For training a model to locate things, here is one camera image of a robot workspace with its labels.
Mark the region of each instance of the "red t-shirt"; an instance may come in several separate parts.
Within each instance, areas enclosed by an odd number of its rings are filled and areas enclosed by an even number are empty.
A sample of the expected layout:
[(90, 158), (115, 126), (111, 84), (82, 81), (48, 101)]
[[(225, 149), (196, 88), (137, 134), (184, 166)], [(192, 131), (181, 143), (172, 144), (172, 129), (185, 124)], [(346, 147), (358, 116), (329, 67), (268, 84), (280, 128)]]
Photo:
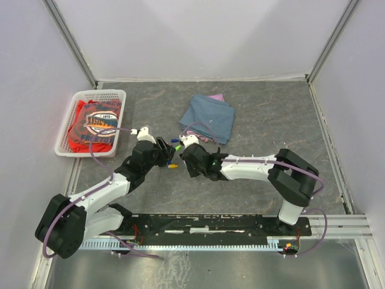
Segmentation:
[[(90, 152), (89, 142), (98, 129), (117, 126), (122, 103), (118, 99), (108, 102), (79, 101), (75, 120), (68, 129), (68, 142), (73, 152)], [(112, 149), (116, 131), (103, 133), (92, 144), (93, 152), (108, 152)]]

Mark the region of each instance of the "pink cloth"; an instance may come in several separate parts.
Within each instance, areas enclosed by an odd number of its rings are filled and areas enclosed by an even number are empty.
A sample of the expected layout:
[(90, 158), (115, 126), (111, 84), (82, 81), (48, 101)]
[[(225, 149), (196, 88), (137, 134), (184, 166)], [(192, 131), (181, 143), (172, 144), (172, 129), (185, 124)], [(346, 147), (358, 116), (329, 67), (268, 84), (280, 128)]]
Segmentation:
[[(209, 98), (212, 98), (212, 99), (216, 99), (218, 101), (224, 101), (224, 98), (223, 98), (223, 95), (220, 94), (220, 95), (209, 95), (208, 96)], [(187, 134), (193, 134), (193, 135), (196, 135), (198, 138), (200, 138), (201, 140), (203, 140), (205, 143), (207, 143), (209, 140), (211, 140), (211, 138), (207, 138), (207, 137), (204, 137), (200, 134), (197, 134), (196, 132), (194, 131), (187, 131)]]

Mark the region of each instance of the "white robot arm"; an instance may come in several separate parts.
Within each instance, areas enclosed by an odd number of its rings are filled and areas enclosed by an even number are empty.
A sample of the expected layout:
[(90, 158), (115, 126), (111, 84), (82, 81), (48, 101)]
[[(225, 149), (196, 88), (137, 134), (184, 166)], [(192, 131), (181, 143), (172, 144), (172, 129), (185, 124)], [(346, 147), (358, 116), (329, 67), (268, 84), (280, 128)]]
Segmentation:
[(192, 178), (202, 174), (213, 181), (255, 179), (270, 182), (284, 198), (278, 218), (291, 226), (296, 224), (303, 208), (309, 205), (316, 179), (295, 170), (288, 175), (284, 171), (287, 168), (282, 165), (294, 166), (315, 176), (319, 172), (289, 149), (281, 149), (277, 155), (266, 157), (237, 157), (219, 151), (214, 154), (206, 152), (194, 135), (180, 140), (185, 146), (181, 157)]

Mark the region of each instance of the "cable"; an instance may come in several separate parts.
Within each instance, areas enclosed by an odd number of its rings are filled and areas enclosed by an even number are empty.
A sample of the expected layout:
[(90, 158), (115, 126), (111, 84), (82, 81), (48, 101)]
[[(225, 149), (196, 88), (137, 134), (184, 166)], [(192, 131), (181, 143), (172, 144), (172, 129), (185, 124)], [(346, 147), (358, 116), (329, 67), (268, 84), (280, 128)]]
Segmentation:
[[(124, 245), (124, 247), (127, 247), (127, 248), (130, 249), (130, 250), (133, 250), (134, 252), (136, 252), (137, 254), (141, 255), (142, 257), (148, 257), (148, 258), (152, 258), (152, 259), (159, 259), (159, 258), (160, 258), (160, 257), (157, 256), (157, 255), (145, 254), (145, 253), (140, 252), (139, 250), (134, 249), (134, 248), (133, 248), (133, 246), (134, 246), (133, 244), (127, 244), (126, 242), (124, 242), (121, 238), (119, 238), (118, 236), (116, 236), (116, 235), (115, 235), (114, 233), (112, 233), (112, 232), (106, 232), (106, 234), (108, 234), (108, 235), (114, 237), (116, 240), (118, 240), (118, 241), (120, 242), (120, 244)], [(134, 257), (134, 256), (139, 256), (139, 255), (130, 255), (130, 254), (129, 254), (129, 255), (125, 255), (125, 256), (127, 256), (127, 257), (132, 256), (132, 257)]]
[(318, 181), (321, 186), (315, 190), (312, 194), (312, 197), (315, 196), (316, 194), (318, 194), (320, 191), (322, 191), (325, 187), (325, 181), (323, 179), (321, 179), (319, 176), (313, 174), (313, 173), (310, 173), (306, 170), (303, 170), (303, 169), (300, 169), (299, 167), (296, 167), (296, 166), (293, 166), (291, 164), (286, 164), (282, 161), (269, 161), (269, 160), (224, 160), (225, 162), (228, 162), (228, 163), (260, 163), (260, 164), (277, 164), (279, 166), (283, 166), (283, 167), (287, 167), (289, 169), (292, 169), (292, 170), (295, 170), (297, 172), (300, 172), (300, 173), (303, 173), (304, 175), (307, 175), (313, 179), (315, 179), (316, 181)]
[(117, 130), (117, 131), (130, 131), (130, 129), (127, 129), (127, 128), (106, 128), (106, 129), (102, 129), (101, 131), (99, 131), (96, 135), (94, 135), (91, 140), (90, 140), (90, 145), (89, 145), (89, 150), (90, 150), (90, 154), (91, 154), (91, 157), (95, 160), (95, 162), (97, 162), (98, 164), (100, 164), (102, 167), (106, 168), (106, 170), (109, 172), (109, 181), (108, 182), (105, 182), (104, 184), (100, 185), (99, 187), (97, 188), (94, 188), (92, 191), (89, 191), (88, 193), (86, 193), (85, 195), (81, 196), (81, 197), (78, 197), (76, 200), (74, 200), (73, 202), (71, 202), (70, 204), (68, 204), (64, 209), (62, 209), (60, 211), (60, 213), (56, 216), (56, 218), (54, 218), (54, 221), (51, 223), (51, 225), (48, 227), (48, 230), (47, 230), (47, 233), (44, 237), (44, 240), (43, 240), (43, 256), (47, 259), (49, 258), (53, 258), (56, 253), (53, 253), (52, 255), (48, 255), (47, 253), (47, 246), (48, 246), (48, 240), (49, 240), (49, 236), (51, 235), (52, 233), (52, 230), (54, 229), (55, 225), (57, 224), (57, 222), (60, 220), (60, 218), (69, 210), (71, 209), (71, 207), (75, 206), (78, 202), (80, 202), (81, 200), (83, 200), (84, 198), (86, 197), (89, 197), (91, 196), (93, 193), (105, 188), (106, 186), (109, 185), (109, 182), (112, 182), (113, 179), (114, 179), (114, 171), (112, 168), (110, 168), (109, 166), (107, 166), (106, 164), (102, 163), (101, 161), (99, 161), (93, 151), (92, 151), (92, 142), (95, 141), (96, 137), (101, 134), (102, 132), (104, 131), (107, 131), (107, 130), (111, 130), (111, 129), (114, 129), (114, 130)]
[(310, 248), (309, 250), (305, 251), (305, 252), (302, 252), (302, 253), (298, 253), (298, 254), (295, 254), (295, 255), (287, 255), (287, 256), (290, 256), (290, 257), (298, 257), (298, 256), (302, 256), (302, 255), (305, 255), (307, 253), (310, 253), (311, 251), (315, 250), (316, 248), (319, 247), (319, 245), (321, 245), (321, 243), (324, 241), (325, 239), (325, 236), (326, 236), (326, 232), (327, 232), (327, 216), (326, 216), (326, 213), (323, 209), (320, 209), (320, 208), (314, 208), (314, 209), (309, 209), (306, 211), (306, 213), (311, 213), (311, 212), (314, 212), (314, 211), (319, 211), (322, 213), (322, 215), (324, 215), (324, 218), (325, 218), (325, 229), (324, 229), (324, 232), (322, 233), (322, 236), (321, 238), (319, 239), (319, 241), (315, 244), (314, 247)]
[(186, 126), (185, 130), (182, 132), (182, 135), (184, 135), (184, 134), (187, 132), (187, 130), (188, 130), (190, 127), (192, 127), (193, 125), (201, 125), (201, 126), (204, 126), (205, 128), (207, 128), (208, 131), (210, 132), (211, 136), (212, 136), (213, 141), (215, 142), (215, 144), (216, 144), (216, 145), (218, 146), (218, 148), (219, 148), (219, 142), (218, 142), (217, 137), (216, 137), (215, 134), (212, 132), (210, 126), (205, 125), (203, 122), (193, 122), (193, 123), (189, 124), (188, 126)]

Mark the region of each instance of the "blue towel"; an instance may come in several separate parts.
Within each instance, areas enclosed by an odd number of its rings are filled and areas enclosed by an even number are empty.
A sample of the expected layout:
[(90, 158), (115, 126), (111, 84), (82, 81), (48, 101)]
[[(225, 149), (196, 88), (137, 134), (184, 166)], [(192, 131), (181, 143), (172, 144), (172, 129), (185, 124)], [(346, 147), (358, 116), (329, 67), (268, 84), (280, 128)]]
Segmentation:
[[(227, 102), (211, 99), (203, 95), (194, 95), (190, 106), (179, 123), (185, 129), (193, 122), (202, 122), (211, 128), (220, 144), (226, 145), (230, 140), (234, 115), (235, 109)], [(190, 130), (212, 139), (210, 132), (204, 126), (193, 125)]]

